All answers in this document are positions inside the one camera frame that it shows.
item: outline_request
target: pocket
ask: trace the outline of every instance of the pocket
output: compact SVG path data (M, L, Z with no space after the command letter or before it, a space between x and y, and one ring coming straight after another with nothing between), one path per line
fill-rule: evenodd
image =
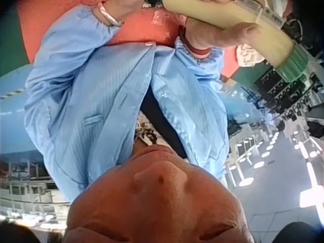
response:
M102 117L101 114L89 116L89 117L84 119L83 123L84 123L85 126L89 126L89 125L92 125L92 124L95 124L95 123L101 121L102 118L103 117Z

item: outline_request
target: nose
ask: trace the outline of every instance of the nose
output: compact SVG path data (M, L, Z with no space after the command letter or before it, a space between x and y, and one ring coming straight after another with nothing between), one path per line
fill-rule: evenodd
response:
M154 163L134 176L141 199L162 207L181 206L187 180L187 175L168 161Z

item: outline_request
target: yellow and black striped tape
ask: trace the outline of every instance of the yellow and black striped tape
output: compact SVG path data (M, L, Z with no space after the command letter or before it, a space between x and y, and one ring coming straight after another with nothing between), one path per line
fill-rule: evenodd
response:
M10 97L13 97L15 95L19 95L19 94L23 93L24 91L25 91L24 88L15 90L13 92L10 92L8 94L0 96L0 100L4 100L4 99L10 98Z

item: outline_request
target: blue jacket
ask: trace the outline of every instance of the blue jacket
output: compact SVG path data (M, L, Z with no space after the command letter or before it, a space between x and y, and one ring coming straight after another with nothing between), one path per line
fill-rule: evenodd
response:
M224 175L227 118L217 95L223 50L194 59L175 47L103 46L117 32L78 6L48 30L26 81L25 126L46 168L73 201L132 153L136 119L151 84L190 163Z

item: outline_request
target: eye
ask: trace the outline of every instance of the eye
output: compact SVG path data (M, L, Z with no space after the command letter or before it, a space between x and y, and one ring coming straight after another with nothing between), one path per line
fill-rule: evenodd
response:
M212 229L209 230L208 233L200 236L199 239L205 240L205 241L211 240L211 239L214 239L214 238L220 236L222 233L224 233L225 231L230 230L232 228L233 228L233 226L230 226L230 225L218 224L218 225L215 225L214 227L212 227Z
M108 237L109 239L116 241L116 242L129 242L130 239L127 237L124 237L121 234L118 234L117 232L107 228L105 225L97 224L97 223L89 223L85 226L85 228L95 231L98 234L104 235L105 237Z

